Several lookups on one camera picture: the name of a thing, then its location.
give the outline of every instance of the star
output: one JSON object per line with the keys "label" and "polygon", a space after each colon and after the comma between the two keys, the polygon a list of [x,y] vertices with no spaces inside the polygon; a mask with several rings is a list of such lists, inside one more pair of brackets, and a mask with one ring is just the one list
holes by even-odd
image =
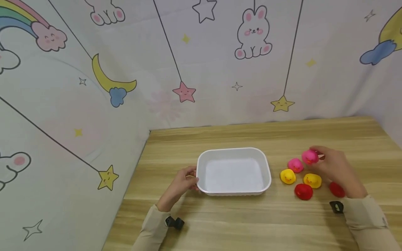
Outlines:
{"label": "star", "polygon": [[279,100],[272,101],[271,104],[275,106],[274,112],[282,110],[287,112],[289,110],[289,106],[293,105],[295,102],[287,101],[285,96],[282,96]]}
{"label": "star", "polygon": [[196,91],[196,89],[187,88],[187,86],[183,82],[180,82],[180,88],[173,90],[174,93],[176,93],[177,95],[180,96],[180,103],[182,103],[186,100],[195,102],[194,98],[193,98],[193,94],[195,91]]}
{"label": "star", "polygon": [[39,225],[42,223],[43,219],[40,220],[38,223],[35,224],[33,227],[23,227],[25,231],[27,231],[27,236],[25,237],[24,241],[26,241],[31,235],[33,234],[40,234],[42,231],[39,229]]}
{"label": "star", "polygon": [[317,64],[317,62],[314,60],[314,59],[311,59],[310,61],[308,61],[307,63],[306,63],[306,65],[310,68],[310,67],[312,67],[313,65],[316,65]]}
{"label": "star", "polygon": [[190,41],[190,38],[189,38],[186,34],[184,34],[184,37],[182,38],[182,40],[183,40],[186,44],[188,44],[189,41]]}
{"label": "star", "polygon": [[113,165],[107,171],[99,171],[99,176],[102,180],[100,181],[98,190],[107,186],[111,191],[113,190],[113,182],[119,177],[113,172]]}
{"label": "star", "polygon": [[243,86],[240,86],[237,82],[236,82],[236,85],[232,86],[232,88],[236,88],[236,91],[238,91],[240,87],[243,87]]}
{"label": "star", "polygon": [[76,137],[82,136],[82,129],[74,129],[74,131],[76,132]]}
{"label": "star", "polygon": [[374,11],[374,10],[371,10],[371,11],[370,11],[370,14],[368,14],[367,16],[364,17],[364,18],[366,19],[366,22],[368,22],[369,19],[370,19],[372,16],[375,15],[375,14],[373,13],[373,11]]}
{"label": "star", "polygon": [[205,19],[214,21],[213,8],[215,8],[216,0],[200,0],[196,5],[193,5],[193,10],[198,13],[198,22],[202,23]]}
{"label": "star", "polygon": [[79,84],[80,84],[80,85],[83,84],[83,85],[86,86],[86,83],[85,83],[86,79],[82,79],[82,78],[80,78],[80,77],[79,77],[79,79],[80,79],[80,83],[79,83]]}

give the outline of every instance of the sleeve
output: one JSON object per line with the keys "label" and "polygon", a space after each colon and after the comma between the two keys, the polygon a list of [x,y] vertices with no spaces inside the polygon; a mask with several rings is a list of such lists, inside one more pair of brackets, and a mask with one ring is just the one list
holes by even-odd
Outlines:
{"label": "sleeve", "polygon": [[343,213],[360,251],[401,251],[380,206],[371,196],[345,198]]}
{"label": "sleeve", "polygon": [[168,231],[165,220],[169,216],[170,213],[159,212],[156,205],[153,205],[145,217],[141,232],[131,251],[158,251]]}

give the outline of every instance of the rubber duck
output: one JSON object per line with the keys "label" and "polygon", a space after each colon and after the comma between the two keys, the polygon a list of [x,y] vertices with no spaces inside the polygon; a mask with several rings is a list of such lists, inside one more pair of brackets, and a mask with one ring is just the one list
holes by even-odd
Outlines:
{"label": "rubber duck", "polygon": [[296,175],[292,169],[285,169],[279,175],[281,177],[281,181],[285,184],[293,184],[296,181]]}
{"label": "rubber duck", "polygon": [[313,151],[313,150],[307,150],[307,151],[304,151],[302,154],[301,154],[301,159],[304,161],[304,163],[306,163],[307,165],[311,165],[311,164],[314,164],[314,163],[317,163],[318,162],[318,154],[315,152],[315,151]]}
{"label": "rubber duck", "polygon": [[306,184],[297,184],[295,194],[301,200],[309,200],[313,196],[313,189]]}
{"label": "rubber duck", "polygon": [[338,185],[335,182],[331,182],[329,184],[329,190],[331,191],[331,193],[333,195],[335,195],[338,198],[345,197],[345,191],[343,190],[343,188],[340,185]]}
{"label": "rubber duck", "polygon": [[319,175],[308,173],[304,176],[303,182],[312,188],[319,188],[322,183],[322,179]]}
{"label": "rubber duck", "polygon": [[287,168],[292,169],[292,171],[295,173],[299,173],[303,171],[304,166],[300,159],[294,158],[289,160],[289,162],[287,163]]}

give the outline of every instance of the wall backdrop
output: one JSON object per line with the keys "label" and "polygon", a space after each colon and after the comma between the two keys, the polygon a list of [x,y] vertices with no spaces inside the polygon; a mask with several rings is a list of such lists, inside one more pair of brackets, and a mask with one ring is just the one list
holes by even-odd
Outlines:
{"label": "wall backdrop", "polygon": [[400,0],[0,0],[0,249],[100,250],[151,129],[372,115]]}

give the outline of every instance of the white rectangular container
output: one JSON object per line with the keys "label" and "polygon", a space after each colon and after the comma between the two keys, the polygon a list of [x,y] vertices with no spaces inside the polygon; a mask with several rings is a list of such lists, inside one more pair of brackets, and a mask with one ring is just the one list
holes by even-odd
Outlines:
{"label": "white rectangular container", "polygon": [[198,157],[198,188],[211,196],[259,195],[271,185],[267,157],[257,148],[228,148]]}

